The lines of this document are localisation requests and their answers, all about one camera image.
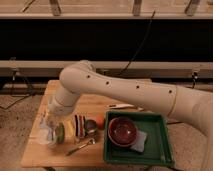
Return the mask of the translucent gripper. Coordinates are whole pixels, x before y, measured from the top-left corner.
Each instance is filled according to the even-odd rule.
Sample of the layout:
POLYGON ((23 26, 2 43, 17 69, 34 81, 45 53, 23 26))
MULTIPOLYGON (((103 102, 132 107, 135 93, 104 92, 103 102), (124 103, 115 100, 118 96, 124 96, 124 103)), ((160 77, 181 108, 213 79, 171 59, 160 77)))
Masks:
POLYGON ((45 129, 55 130, 56 127, 63 122, 63 120, 64 118, 62 116, 46 112, 43 115, 42 127, 45 129))

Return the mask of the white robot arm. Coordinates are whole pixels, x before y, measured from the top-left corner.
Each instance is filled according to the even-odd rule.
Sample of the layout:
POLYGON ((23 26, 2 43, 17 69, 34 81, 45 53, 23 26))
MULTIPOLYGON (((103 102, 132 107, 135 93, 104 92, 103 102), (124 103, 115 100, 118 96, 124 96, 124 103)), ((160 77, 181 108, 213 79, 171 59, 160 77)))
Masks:
POLYGON ((199 130, 207 137, 201 171, 213 171, 213 93, 178 85, 108 77, 96 72, 88 60, 65 67, 59 87, 50 98, 50 115, 71 114, 83 93, 98 94, 133 104, 199 130))

